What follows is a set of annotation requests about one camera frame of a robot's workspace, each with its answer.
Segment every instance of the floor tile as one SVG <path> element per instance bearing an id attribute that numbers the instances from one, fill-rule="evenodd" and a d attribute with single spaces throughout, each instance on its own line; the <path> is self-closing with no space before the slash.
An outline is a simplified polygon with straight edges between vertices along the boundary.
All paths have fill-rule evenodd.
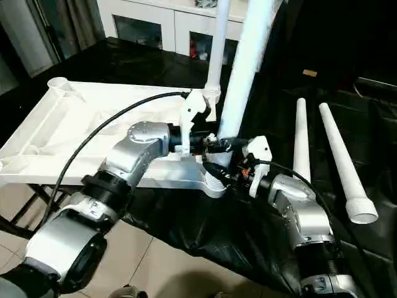
<path id="1" fill-rule="evenodd" d="M 73 294 L 60 295 L 60 298 L 90 298 L 90 297 L 85 295 L 84 293 L 76 292 Z"/>
<path id="2" fill-rule="evenodd" d="M 154 239 L 130 284 L 150 298 L 205 298 L 217 292 L 260 298 L 261 286 L 204 258 Z"/>
<path id="3" fill-rule="evenodd" d="M 13 253 L 17 253 L 26 243 L 26 239 L 0 231 L 0 245 L 11 250 Z"/>
<path id="4" fill-rule="evenodd" d="M 33 191 L 26 184 L 10 183 L 0 188 L 0 214 L 10 220 L 26 203 Z"/>
<path id="5" fill-rule="evenodd" d="M 0 274 L 6 273 L 12 268 L 15 268 L 21 261 L 22 260 L 17 255 L 14 255 L 3 247 L 0 247 Z"/>
<path id="6" fill-rule="evenodd" d="M 83 293 L 108 298 L 111 292 L 128 284 L 151 240 L 146 232 L 120 221 L 109 233 L 104 259 Z"/>

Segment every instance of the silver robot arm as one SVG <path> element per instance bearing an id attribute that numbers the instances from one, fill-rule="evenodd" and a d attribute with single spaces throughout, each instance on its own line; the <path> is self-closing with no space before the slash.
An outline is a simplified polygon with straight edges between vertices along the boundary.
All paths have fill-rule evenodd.
<path id="1" fill-rule="evenodd" d="M 169 153 L 169 127 L 139 122 L 94 176 L 29 241 L 18 267 L 0 276 L 0 297 L 52 298 L 91 280 L 107 247 L 105 234 L 124 215 L 149 164 Z"/>
<path id="2" fill-rule="evenodd" d="M 304 182 L 280 174 L 271 184 L 268 200 L 286 221 L 303 294 L 364 298 L 348 274 L 328 216 L 316 202 L 314 192 Z"/>

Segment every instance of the black tablecloth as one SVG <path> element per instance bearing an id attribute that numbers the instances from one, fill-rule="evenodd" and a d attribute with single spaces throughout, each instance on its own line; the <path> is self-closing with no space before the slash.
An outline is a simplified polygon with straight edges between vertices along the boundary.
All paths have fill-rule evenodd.
<path id="1" fill-rule="evenodd" d="M 47 81 L 55 76 L 72 81 L 202 88 L 207 70 L 207 63 L 202 61 L 108 38 L 1 96 L 3 113 L 12 117 L 0 118 L 0 143 L 12 135 L 47 91 Z M 230 69 L 224 67 L 223 94 L 229 76 Z M 258 74 L 241 136 L 266 135 L 274 161 L 289 167 L 299 97 L 305 97 L 308 106 L 312 180 L 326 194 L 342 223 L 352 227 L 366 249 L 372 274 L 337 220 L 336 232 L 344 241 L 350 268 L 371 297 L 397 297 L 397 108 L 379 99 L 343 91 L 330 93 L 314 86 L 282 89 L 273 77 Z M 319 116 L 318 104 L 323 101 L 330 103 L 367 194 L 378 209 L 380 218 L 373 224 L 352 225 L 346 220 L 343 191 Z M 211 199 L 200 191 L 137 189 L 125 220 L 176 248 L 204 256 L 263 285 L 288 292 L 285 276 L 296 289 L 297 268 L 283 223 L 269 212 L 265 198 L 247 203 L 243 197 L 228 192 L 221 199 Z"/>

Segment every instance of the white pvc pipe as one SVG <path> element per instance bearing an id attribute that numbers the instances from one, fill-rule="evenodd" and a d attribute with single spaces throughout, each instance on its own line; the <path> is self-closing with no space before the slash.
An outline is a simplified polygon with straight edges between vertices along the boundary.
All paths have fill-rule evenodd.
<path id="1" fill-rule="evenodd" d="M 310 156 L 306 101 L 297 101 L 297 117 L 295 120 L 295 144 L 293 147 L 293 170 L 310 182 Z"/>
<path id="2" fill-rule="evenodd" d="M 370 224 L 378 219 L 378 212 L 362 187 L 359 175 L 354 168 L 328 105 L 322 103 L 319 109 L 345 192 L 347 214 L 355 224 Z"/>
<path id="3" fill-rule="evenodd" d="M 225 52 L 226 31 L 228 28 L 228 18 L 231 0 L 218 1 L 216 15 L 216 32 L 212 39 L 211 59 L 208 69 L 207 83 L 204 90 L 213 94 L 219 100 L 221 86 L 220 78 L 223 64 L 223 54 Z"/>
<path id="4" fill-rule="evenodd" d="M 266 47 L 272 28 L 273 10 L 278 0 L 250 0 L 243 32 L 233 63 L 225 105 L 218 131 L 218 138 L 236 137 L 240 130 L 244 111 L 257 70 L 257 62 Z M 230 163 L 231 154 L 222 153 L 216 162 L 223 166 Z"/>

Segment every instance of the white plastic tray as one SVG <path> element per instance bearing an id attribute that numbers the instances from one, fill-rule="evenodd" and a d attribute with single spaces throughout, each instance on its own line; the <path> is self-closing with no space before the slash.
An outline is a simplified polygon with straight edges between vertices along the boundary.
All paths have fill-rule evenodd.
<path id="1" fill-rule="evenodd" d="M 111 115 L 150 96 L 189 91 L 184 88 L 72 82 L 65 78 L 53 78 L 48 86 L 47 93 L 0 150 L 0 185 L 55 184 L 77 146 Z M 148 120 L 178 125 L 182 103 L 183 98 L 179 96 L 157 99 L 114 121 L 77 156 L 63 184 L 79 184 L 83 176 L 94 174 L 107 152 L 125 136 L 132 124 Z M 215 120 L 215 103 L 212 106 L 209 120 Z M 194 168 L 199 166 L 194 157 L 183 160 Z M 166 174 L 173 168 L 173 175 L 178 176 L 180 161 L 177 154 L 154 161 L 140 186 L 161 184 L 159 174 Z"/>

